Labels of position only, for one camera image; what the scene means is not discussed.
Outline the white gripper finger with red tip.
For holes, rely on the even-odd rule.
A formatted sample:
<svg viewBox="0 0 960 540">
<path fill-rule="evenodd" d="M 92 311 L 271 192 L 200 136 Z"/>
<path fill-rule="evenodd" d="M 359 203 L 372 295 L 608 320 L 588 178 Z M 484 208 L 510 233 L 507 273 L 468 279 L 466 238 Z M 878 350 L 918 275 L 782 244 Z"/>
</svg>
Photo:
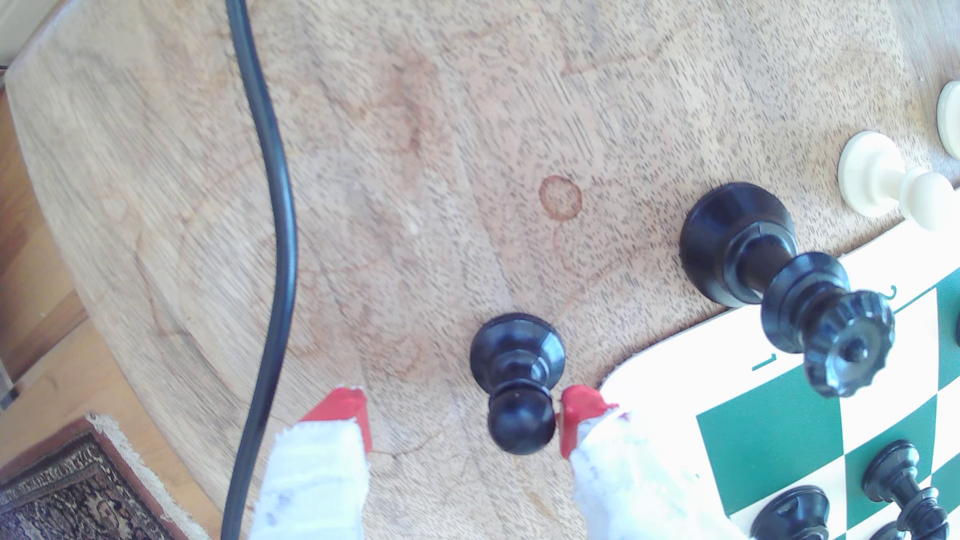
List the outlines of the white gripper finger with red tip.
<svg viewBox="0 0 960 540">
<path fill-rule="evenodd" d="M 560 453 L 589 539 L 742 539 L 692 471 L 665 404 L 606 400 L 587 385 L 560 395 Z"/>
<path fill-rule="evenodd" d="M 361 387 L 336 387 L 275 436 L 249 539 L 363 539 L 373 448 Z"/>
</svg>

